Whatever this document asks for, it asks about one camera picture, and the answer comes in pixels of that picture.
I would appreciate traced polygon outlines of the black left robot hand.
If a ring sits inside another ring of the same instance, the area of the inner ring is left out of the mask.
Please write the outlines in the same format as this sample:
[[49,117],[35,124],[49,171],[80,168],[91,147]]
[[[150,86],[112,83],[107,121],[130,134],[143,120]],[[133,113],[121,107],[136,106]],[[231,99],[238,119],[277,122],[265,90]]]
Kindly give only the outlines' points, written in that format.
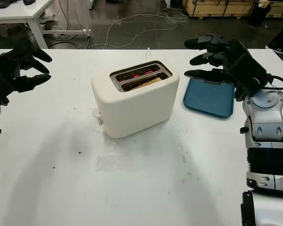
[[[52,58],[30,42],[16,46],[13,50],[0,55],[0,96],[11,92],[19,93],[33,90],[35,86],[48,81],[49,70],[37,59],[50,63]],[[21,76],[21,70],[36,69],[41,74],[33,77]]]

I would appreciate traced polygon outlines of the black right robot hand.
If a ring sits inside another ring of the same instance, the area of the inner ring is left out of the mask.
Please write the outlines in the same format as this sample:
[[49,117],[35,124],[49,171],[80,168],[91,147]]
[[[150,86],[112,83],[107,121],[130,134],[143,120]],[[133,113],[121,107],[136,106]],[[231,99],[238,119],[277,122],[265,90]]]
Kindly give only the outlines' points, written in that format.
[[234,98],[241,102],[245,93],[241,83],[229,72],[236,61],[246,53],[242,44],[236,40],[229,40],[221,35],[206,34],[205,36],[186,40],[184,45],[187,49],[206,50],[190,60],[190,65],[210,64],[215,68],[210,71],[201,69],[188,70],[185,76],[193,79],[201,79],[214,84],[228,83],[236,88]]

